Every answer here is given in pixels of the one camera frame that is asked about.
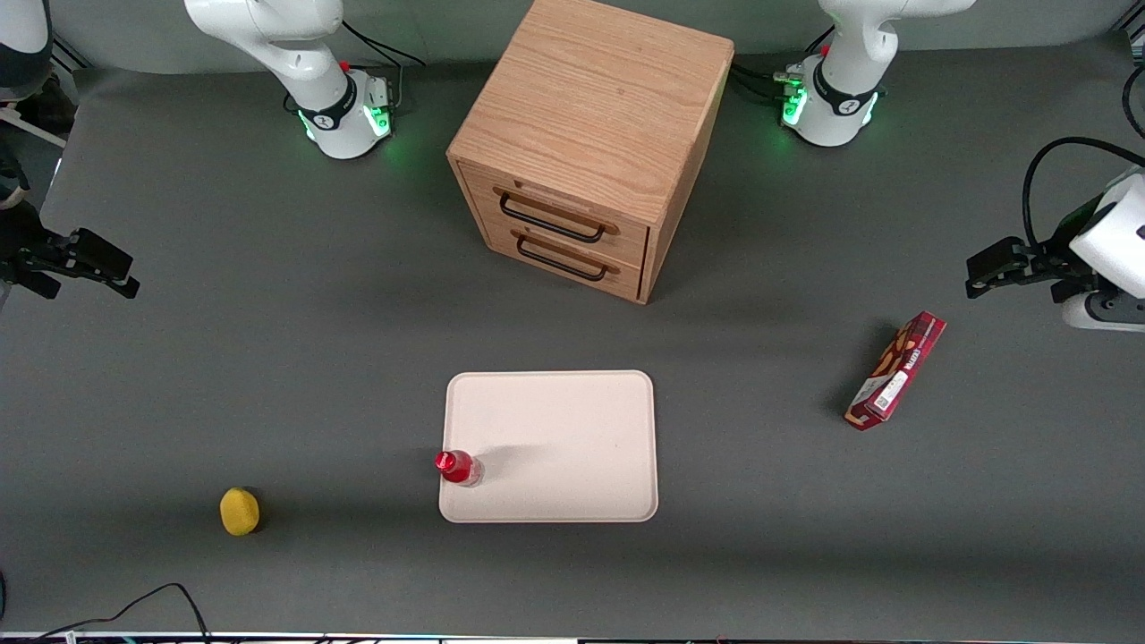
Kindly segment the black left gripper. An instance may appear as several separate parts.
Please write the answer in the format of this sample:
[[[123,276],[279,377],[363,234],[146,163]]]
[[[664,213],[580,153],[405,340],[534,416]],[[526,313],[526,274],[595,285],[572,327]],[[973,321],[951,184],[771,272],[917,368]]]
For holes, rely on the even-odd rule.
[[[998,239],[966,260],[966,298],[977,299],[1006,285],[1043,282],[1052,282],[1050,293],[1055,304],[1098,292],[1101,278],[1071,246],[1077,237],[1052,235],[1039,241],[1028,236],[1028,246],[1014,236]]]

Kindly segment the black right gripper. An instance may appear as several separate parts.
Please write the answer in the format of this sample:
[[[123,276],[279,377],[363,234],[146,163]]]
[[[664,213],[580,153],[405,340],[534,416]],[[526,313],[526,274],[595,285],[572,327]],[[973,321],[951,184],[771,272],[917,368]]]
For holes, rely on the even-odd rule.
[[[126,299],[139,296],[140,282],[131,276],[132,256],[86,228],[69,235],[49,231],[39,212],[18,204],[1,212],[1,273],[3,285],[21,286],[45,299],[61,289],[50,273],[77,278],[74,260],[86,266],[87,278],[102,283]]]

